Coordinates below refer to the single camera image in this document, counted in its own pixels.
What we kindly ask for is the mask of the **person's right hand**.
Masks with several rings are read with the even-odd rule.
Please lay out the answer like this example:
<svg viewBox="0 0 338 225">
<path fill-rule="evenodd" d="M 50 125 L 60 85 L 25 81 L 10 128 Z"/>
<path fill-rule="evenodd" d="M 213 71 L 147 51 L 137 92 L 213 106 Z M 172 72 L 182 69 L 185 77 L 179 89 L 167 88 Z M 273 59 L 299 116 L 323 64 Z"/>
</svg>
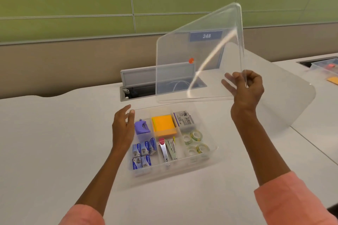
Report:
<svg viewBox="0 0 338 225">
<path fill-rule="evenodd" d="M 231 117 L 234 121 L 245 117 L 256 118 L 256 107 L 264 93 L 262 88 L 247 88 L 245 70 L 242 72 L 226 73 L 222 85 L 233 95 L 234 104 L 231 108 Z"/>
</svg>

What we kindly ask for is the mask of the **person's left hand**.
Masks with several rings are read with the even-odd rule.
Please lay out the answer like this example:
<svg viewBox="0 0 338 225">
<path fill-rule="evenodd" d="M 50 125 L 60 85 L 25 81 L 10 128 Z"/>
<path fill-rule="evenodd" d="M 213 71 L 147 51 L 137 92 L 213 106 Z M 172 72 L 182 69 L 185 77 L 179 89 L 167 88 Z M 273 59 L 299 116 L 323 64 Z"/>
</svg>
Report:
<svg viewBox="0 0 338 225">
<path fill-rule="evenodd" d="M 134 138 L 134 129 L 127 128 L 130 110 L 131 105 L 129 104 L 117 111 L 112 123 L 112 149 L 123 154 L 129 150 Z"/>
</svg>

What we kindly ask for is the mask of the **clear plastic lid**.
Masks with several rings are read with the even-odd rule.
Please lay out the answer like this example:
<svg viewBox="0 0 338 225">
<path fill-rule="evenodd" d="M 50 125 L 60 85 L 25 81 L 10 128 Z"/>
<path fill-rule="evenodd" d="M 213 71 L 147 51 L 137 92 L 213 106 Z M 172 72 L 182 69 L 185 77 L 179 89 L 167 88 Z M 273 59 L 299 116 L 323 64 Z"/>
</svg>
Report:
<svg viewBox="0 0 338 225">
<path fill-rule="evenodd" d="M 223 31 L 223 34 L 219 40 L 189 42 L 190 33 L 198 31 Z M 223 73 L 218 63 L 218 50 L 228 42 L 237 44 L 240 57 L 244 56 L 242 9 L 238 3 L 226 5 L 160 37 L 157 40 L 156 65 L 183 63 L 194 58 L 196 72 L 193 81 L 200 78 L 207 87 L 188 90 L 188 99 L 163 102 L 156 96 L 157 102 L 180 103 L 233 99 L 233 95 L 221 83 L 226 73 Z"/>
</svg>

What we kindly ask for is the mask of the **person's right forearm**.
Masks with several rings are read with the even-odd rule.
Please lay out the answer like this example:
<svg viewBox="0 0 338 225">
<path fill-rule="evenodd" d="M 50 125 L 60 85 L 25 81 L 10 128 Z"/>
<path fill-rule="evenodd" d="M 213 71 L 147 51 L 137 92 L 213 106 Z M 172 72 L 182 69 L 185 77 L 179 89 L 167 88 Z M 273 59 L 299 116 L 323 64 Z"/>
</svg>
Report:
<svg viewBox="0 0 338 225">
<path fill-rule="evenodd" d="M 338 225 L 338 219 L 287 166 L 256 113 L 239 113 L 232 119 L 259 183 L 254 194 L 267 225 Z"/>
</svg>

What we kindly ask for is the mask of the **person's left forearm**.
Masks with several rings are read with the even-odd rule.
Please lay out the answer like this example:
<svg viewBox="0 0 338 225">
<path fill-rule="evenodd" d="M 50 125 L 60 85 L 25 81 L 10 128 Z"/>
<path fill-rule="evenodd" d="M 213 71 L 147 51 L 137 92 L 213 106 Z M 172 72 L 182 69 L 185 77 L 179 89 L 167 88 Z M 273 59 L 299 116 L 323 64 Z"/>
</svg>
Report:
<svg viewBox="0 0 338 225">
<path fill-rule="evenodd" d="M 113 146 L 99 172 L 58 225 L 105 225 L 108 198 L 127 150 Z"/>
</svg>

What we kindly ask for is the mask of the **purple staple remover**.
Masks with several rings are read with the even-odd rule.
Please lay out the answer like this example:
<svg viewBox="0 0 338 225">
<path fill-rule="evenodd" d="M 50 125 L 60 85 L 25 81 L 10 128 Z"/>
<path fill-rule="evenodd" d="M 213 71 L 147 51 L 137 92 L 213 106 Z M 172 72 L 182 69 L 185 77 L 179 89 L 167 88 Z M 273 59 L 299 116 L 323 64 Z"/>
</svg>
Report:
<svg viewBox="0 0 338 225">
<path fill-rule="evenodd" d="M 135 133 L 137 135 L 150 133 L 151 130 L 149 129 L 147 122 L 145 120 L 138 120 L 134 123 Z"/>
</svg>

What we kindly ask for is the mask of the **red-tipped metal stapler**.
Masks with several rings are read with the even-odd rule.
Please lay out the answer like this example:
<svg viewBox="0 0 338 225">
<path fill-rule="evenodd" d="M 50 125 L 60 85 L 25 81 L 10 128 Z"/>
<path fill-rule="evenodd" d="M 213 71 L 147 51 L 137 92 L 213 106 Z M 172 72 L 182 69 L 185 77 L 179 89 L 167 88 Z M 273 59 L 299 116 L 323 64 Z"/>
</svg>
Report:
<svg viewBox="0 0 338 225">
<path fill-rule="evenodd" d="M 165 139 L 159 138 L 158 141 L 159 141 L 159 146 L 160 146 L 160 149 L 163 155 L 164 162 L 169 162 Z"/>
</svg>

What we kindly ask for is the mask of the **yellow-tipped metal stapler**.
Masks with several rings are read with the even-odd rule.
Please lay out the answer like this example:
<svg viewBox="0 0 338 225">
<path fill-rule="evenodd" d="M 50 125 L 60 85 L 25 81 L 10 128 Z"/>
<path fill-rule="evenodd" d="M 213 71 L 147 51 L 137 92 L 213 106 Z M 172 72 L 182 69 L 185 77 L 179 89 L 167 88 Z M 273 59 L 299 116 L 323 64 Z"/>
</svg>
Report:
<svg viewBox="0 0 338 225">
<path fill-rule="evenodd" d="M 172 160 L 177 160 L 176 147 L 175 147 L 175 137 L 172 137 L 167 140 L 167 148 L 169 150 Z"/>
</svg>

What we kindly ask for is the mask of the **white labelled staples box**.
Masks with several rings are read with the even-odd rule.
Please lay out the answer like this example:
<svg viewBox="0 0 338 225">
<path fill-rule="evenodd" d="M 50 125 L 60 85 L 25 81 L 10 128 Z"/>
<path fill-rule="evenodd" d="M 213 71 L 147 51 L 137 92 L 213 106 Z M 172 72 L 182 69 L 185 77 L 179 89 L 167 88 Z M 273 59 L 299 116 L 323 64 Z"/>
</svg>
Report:
<svg viewBox="0 0 338 225">
<path fill-rule="evenodd" d="M 173 112 L 173 117 L 178 127 L 192 126 L 195 124 L 192 116 L 186 110 Z"/>
</svg>

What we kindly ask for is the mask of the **clear plastic storage box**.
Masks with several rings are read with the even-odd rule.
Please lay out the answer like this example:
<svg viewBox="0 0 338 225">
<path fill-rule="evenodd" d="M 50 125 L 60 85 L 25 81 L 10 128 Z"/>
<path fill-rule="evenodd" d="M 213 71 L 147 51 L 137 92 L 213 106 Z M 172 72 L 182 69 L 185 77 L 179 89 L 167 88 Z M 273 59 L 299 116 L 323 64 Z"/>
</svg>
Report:
<svg viewBox="0 0 338 225">
<path fill-rule="evenodd" d="M 326 69 L 326 65 L 336 64 L 333 70 Z M 310 67 L 310 71 L 313 71 L 318 78 L 327 79 L 328 77 L 338 76 L 338 58 L 331 58 L 328 60 L 313 62 Z"/>
</svg>

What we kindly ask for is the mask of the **clear plastic organizer box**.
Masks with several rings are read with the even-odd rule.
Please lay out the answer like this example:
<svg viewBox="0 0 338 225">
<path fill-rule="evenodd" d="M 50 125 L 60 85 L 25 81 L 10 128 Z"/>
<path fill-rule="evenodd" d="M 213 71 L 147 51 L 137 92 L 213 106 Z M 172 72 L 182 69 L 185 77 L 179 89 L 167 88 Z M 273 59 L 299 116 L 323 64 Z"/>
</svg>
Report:
<svg viewBox="0 0 338 225">
<path fill-rule="evenodd" d="M 195 124 L 192 126 L 182 126 L 178 127 L 174 117 L 173 112 L 178 111 L 188 111 L 189 114 L 192 116 Z M 177 130 L 177 134 L 171 137 L 166 137 L 165 142 L 167 140 L 175 137 L 175 147 L 176 147 L 176 154 L 177 160 L 172 160 L 169 150 L 167 148 L 167 153 L 169 157 L 169 162 L 164 162 L 163 155 L 159 146 L 159 138 L 156 138 L 154 135 L 154 129 L 152 125 L 151 118 L 155 116 L 162 116 L 171 114 L 172 119 L 174 121 L 174 125 Z M 141 143 L 144 141 L 149 141 L 152 137 L 156 140 L 157 145 L 157 152 L 153 155 L 150 155 L 151 166 L 133 170 L 132 165 L 132 145 L 126 155 L 126 160 L 124 161 L 123 167 L 129 173 L 128 177 L 133 183 L 141 183 L 141 182 L 149 182 L 153 180 L 157 180 L 160 178 L 188 172 L 194 169 L 199 169 L 201 167 L 208 166 L 214 159 L 213 155 L 218 150 L 218 146 L 213 139 L 212 135 L 210 134 L 209 130 L 205 126 L 204 120 L 202 118 L 202 113 L 198 111 L 197 106 L 193 103 L 180 103 L 180 104 L 167 104 L 157 107 L 151 108 L 143 108 L 136 110 L 135 121 L 138 120 L 145 120 L 149 129 L 151 130 L 150 133 L 140 134 L 137 135 L 135 133 L 133 144 Z M 201 142 L 196 142 L 192 140 L 190 145 L 185 145 L 183 141 L 183 134 L 190 134 L 192 130 L 198 130 L 202 133 L 203 139 Z M 209 146 L 210 152 L 197 154 L 194 156 L 186 157 L 184 151 L 187 146 L 197 146 L 199 143 L 205 143 Z"/>
</svg>

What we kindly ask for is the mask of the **blue wall number plate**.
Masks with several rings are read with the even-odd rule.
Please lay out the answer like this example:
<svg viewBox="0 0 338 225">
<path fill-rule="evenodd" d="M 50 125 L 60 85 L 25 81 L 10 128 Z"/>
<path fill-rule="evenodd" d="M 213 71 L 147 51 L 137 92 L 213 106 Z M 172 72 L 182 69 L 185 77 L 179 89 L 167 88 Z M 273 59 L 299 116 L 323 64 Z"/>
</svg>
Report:
<svg viewBox="0 0 338 225">
<path fill-rule="evenodd" d="M 222 38 L 223 31 L 198 31 L 191 32 L 189 42 L 219 40 Z"/>
</svg>

